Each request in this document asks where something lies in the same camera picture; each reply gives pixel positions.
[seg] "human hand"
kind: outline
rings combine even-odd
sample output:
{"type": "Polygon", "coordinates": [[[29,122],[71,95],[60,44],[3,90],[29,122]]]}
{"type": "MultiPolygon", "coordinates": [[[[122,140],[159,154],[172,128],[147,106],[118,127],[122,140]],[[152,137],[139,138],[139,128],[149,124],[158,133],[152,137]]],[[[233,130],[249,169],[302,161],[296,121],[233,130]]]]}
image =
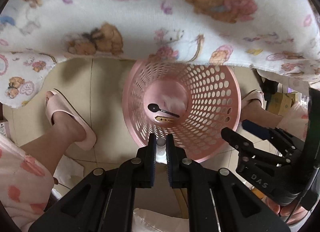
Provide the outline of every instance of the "human hand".
{"type": "MultiPolygon", "coordinates": [[[[277,215],[280,214],[281,216],[289,216],[294,207],[296,206],[297,202],[294,200],[292,203],[289,205],[280,208],[279,204],[276,204],[273,200],[270,198],[266,197],[266,199],[263,201],[274,213],[277,215]]],[[[298,223],[300,220],[302,220],[305,215],[308,214],[308,211],[302,207],[298,206],[297,209],[294,211],[292,214],[291,218],[288,220],[287,224],[288,225],[293,225],[295,223],[298,223]]]]}

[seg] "white cloth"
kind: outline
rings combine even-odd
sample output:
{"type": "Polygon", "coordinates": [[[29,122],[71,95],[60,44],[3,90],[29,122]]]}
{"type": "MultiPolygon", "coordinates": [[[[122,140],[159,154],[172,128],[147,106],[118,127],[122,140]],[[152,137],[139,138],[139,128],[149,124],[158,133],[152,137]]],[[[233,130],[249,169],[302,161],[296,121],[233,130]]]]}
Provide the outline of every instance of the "white cloth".
{"type": "Polygon", "coordinates": [[[25,105],[57,62],[79,56],[253,67],[290,77],[305,94],[320,87],[308,0],[9,0],[0,16],[0,102],[25,105]]]}

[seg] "silver bolt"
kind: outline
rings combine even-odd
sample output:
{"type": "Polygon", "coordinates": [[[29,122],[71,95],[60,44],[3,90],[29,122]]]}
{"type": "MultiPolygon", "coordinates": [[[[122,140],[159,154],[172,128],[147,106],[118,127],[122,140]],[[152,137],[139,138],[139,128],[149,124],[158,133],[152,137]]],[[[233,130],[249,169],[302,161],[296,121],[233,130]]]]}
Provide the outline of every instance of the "silver bolt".
{"type": "Polygon", "coordinates": [[[221,168],[221,169],[219,170],[219,172],[220,172],[220,174],[223,175],[223,176],[228,176],[229,173],[230,173],[230,171],[229,171],[228,169],[226,169],[226,168],[221,168]]]}
{"type": "Polygon", "coordinates": [[[192,160],[189,159],[189,158],[183,158],[183,159],[182,159],[182,163],[183,163],[183,164],[186,164],[186,165],[189,165],[189,164],[192,163],[192,160]]]}
{"type": "Polygon", "coordinates": [[[103,169],[102,169],[102,168],[94,169],[94,170],[93,170],[93,174],[94,174],[95,176],[100,176],[100,175],[103,174],[103,169]]]}
{"type": "Polygon", "coordinates": [[[139,164],[139,163],[141,163],[141,159],[139,157],[135,157],[135,158],[131,159],[131,162],[133,164],[139,164]]]}

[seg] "toe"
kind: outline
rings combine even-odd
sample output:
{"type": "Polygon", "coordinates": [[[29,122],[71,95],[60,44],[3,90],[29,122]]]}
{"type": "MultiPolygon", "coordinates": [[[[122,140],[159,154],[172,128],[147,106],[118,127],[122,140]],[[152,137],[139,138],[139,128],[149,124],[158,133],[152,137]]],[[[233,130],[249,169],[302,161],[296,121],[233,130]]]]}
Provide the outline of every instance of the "toe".
{"type": "Polygon", "coordinates": [[[51,91],[47,91],[45,93],[45,101],[48,102],[49,98],[53,96],[53,93],[51,91]]]}

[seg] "laundry basket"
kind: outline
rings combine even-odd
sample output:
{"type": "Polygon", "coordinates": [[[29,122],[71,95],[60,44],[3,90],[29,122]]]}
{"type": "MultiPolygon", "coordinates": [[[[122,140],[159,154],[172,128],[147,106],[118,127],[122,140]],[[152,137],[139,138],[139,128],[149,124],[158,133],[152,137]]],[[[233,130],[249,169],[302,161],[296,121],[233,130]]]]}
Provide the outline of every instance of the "laundry basket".
{"type": "Polygon", "coordinates": [[[128,130],[139,147],[173,134],[175,145],[202,162],[225,144],[224,127],[236,130],[241,108],[239,85],[227,66],[137,61],[124,85],[122,108],[128,130]],[[153,113],[148,104],[178,114],[153,113]]]}

